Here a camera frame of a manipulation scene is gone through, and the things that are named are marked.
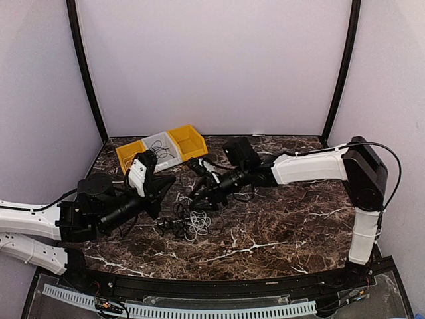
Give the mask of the left black frame post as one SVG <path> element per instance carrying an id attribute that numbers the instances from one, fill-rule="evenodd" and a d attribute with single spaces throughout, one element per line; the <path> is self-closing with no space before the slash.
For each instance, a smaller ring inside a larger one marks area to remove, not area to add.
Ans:
<path id="1" fill-rule="evenodd" d="M 92 82 L 92 77 L 90 74 L 88 61 L 86 58 L 86 52 L 84 50 L 82 31 L 80 28 L 80 21 L 78 18 L 77 2 L 75 0 L 66 0 L 66 8 L 68 13 L 68 20 L 69 20 L 70 31 L 72 35 L 72 41 L 74 44 L 74 50 L 76 53 L 76 58 L 77 58 L 78 66 L 80 69 L 80 75 L 81 75 L 86 96 L 89 102 L 90 110 L 91 110 L 93 119 L 95 121 L 100 139 L 102 143 L 105 144 L 109 140 L 109 136 L 108 136 L 106 126 L 101 115 L 98 100 L 96 98 L 96 93 L 94 90 L 94 85 Z"/>

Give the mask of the left yellow plastic bin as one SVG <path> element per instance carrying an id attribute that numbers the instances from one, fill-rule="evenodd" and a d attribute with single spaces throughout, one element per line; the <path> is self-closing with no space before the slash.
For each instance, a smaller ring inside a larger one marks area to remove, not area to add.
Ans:
<path id="1" fill-rule="evenodd" d="M 145 146 L 141 140 L 136 140 L 132 143 L 122 145 L 116 148 L 116 153 L 122 169 L 125 175 L 127 170 L 131 167 L 131 163 L 137 153 L 145 151 Z"/>

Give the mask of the grey plastic bin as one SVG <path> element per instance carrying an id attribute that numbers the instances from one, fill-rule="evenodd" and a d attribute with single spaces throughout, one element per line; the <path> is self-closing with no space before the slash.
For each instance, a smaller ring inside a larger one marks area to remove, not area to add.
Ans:
<path id="1" fill-rule="evenodd" d="M 182 163 L 180 152 L 167 132 L 160 132 L 141 139 L 145 148 L 157 157 L 155 172 L 170 169 Z"/>

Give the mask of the yellow plastic bin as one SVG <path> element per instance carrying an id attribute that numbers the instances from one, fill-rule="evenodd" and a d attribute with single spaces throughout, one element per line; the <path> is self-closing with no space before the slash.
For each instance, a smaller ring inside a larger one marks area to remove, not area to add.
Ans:
<path id="1" fill-rule="evenodd" d="M 122 169 L 125 175 L 127 170 L 131 167 L 131 163 L 137 153 L 145 151 L 145 146 L 141 140 L 136 140 L 132 143 L 122 145 L 116 148 L 116 153 Z"/>
<path id="2" fill-rule="evenodd" d="M 169 137 L 177 146 L 183 162 L 208 154 L 205 139 L 190 125 L 167 130 Z"/>

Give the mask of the right black frame post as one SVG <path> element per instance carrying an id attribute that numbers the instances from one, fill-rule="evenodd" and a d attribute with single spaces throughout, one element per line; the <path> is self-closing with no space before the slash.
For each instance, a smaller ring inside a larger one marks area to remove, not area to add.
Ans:
<path id="1" fill-rule="evenodd" d="M 352 0 L 351 9 L 349 14 L 349 21 L 347 27 L 347 34 L 345 44 L 343 48 L 343 54 L 341 57 L 341 64 L 335 83 L 335 90 L 327 113 L 325 125 L 321 133 L 321 141 L 326 144 L 329 141 L 333 125 L 335 123 L 338 109 L 341 103 L 343 91 L 345 88 L 346 79 L 349 73 L 349 67 L 351 64 L 351 57 L 355 46 L 355 39 L 357 35 L 357 27 L 359 24 L 359 17 L 361 11 L 361 0 Z"/>

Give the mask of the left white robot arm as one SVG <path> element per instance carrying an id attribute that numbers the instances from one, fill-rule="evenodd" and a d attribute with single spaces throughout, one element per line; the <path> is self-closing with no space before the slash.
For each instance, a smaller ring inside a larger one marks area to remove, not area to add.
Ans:
<path id="1" fill-rule="evenodd" d="M 83 243 L 100 235 L 109 236 L 140 213 L 157 219 L 161 202 L 174 184 L 172 175 L 148 177 L 142 182 L 131 180 L 116 193 L 108 175 L 98 174 L 79 181 L 71 191 L 74 201 L 65 196 L 44 207 L 19 203 L 1 204 L 1 252 L 25 264 L 39 266 L 57 275 L 67 274 L 80 290 L 94 283 L 86 270 L 83 252 L 73 248 L 54 247 L 38 237 L 63 243 Z"/>

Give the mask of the black frame post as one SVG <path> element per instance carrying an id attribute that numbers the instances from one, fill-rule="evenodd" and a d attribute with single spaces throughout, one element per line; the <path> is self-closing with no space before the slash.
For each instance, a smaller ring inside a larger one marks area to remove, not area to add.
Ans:
<path id="1" fill-rule="evenodd" d="M 109 140 L 109 136 L 108 136 L 106 126 L 101 115 L 98 100 L 96 98 L 96 93 L 94 90 L 94 85 L 92 82 L 92 77 L 90 74 L 88 61 L 86 58 L 86 52 L 84 50 L 82 31 L 80 28 L 80 21 L 78 18 L 77 2 L 75 0 L 66 0 L 66 8 L 68 13 L 68 20 L 69 20 L 70 31 L 72 35 L 72 41 L 74 44 L 74 50 L 76 53 L 76 58 L 77 58 L 78 66 L 80 69 L 80 75 L 81 75 L 86 96 L 89 102 L 90 110 L 91 110 L 93 119 L 95 121 L 100 139 L 102 143 L 105 144 Z"/>
<path id="2" fill-rule="evenodd" d="M 355 46 L 355 39 L 357 35 L 357 27 L 359 24 L 359 17 L 361 11 L 361 0 L 352 0 L 351 9 L 349 14 L 349 21 L 347 27 L 347 34 L 345 44 L 343 48 L 343 54 L 341 57 L 341 64 L 335 83 L 335 90 L 327 113 L 325 125 L 321 133 L 321 141 L 326 144 L 329 141 L 333 125 L 335 123 L 338 109 L 341 103 L 343 91 L 345 88 L 346 79 L 349 73 L 349 67 L 351 64 L 351 57 Z"/>

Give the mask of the black front rail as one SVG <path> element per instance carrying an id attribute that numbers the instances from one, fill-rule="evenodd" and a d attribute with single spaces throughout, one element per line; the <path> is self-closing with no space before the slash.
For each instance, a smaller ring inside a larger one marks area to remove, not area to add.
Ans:
<path id="1" fill-rule="evenodd" d="M 365 266 L 346 264 L 343 268 L 295 276 L 258 280 L 166 280 L 142 278 L 80 269 L 65 272 L 61 280 L 80 292 L 91 292 L 116 300 L 145 297 L 231 299 L 285 296 L 291 299 L 324 299 L 344 290 L 366 287 L 375 277 L 396 270 L 392 257 L 373 258 Z"/>

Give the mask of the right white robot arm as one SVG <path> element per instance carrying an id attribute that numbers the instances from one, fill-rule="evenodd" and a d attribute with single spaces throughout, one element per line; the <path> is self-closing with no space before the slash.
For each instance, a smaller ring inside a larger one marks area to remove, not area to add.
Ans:
<path id="1" fill-rule="evenodd" d="M 261 159 L 245 136 L 233 138 L 225 145 L 232 168 L 224 174 L 207 169 L 195 159 L 188 166 L 201 180 L 191 192 L 190 209 L 218 210 L 228 205 L 228 196 L 247 185 L 277 187 L 295 182 L 339 180 L 355 208 L 353 237 L 348 260 L 339 273 L 339 283 L 353 288 L 363 280 L 385 210 L 384 197 L 388 169 L 363 137 L 355 136 L 347 144 L 310 152 L 282 152 Z"/>

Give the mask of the right yellow plastic bin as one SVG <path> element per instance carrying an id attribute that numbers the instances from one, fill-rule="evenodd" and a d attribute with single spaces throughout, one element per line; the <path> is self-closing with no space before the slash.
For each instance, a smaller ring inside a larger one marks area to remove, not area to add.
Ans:
<path id="1" fill-rule="evenodd" d="M 177 146 L 183 162 L 208 154 L 205 139 L 190 125 L 167 130 L 169 137 Z"/>

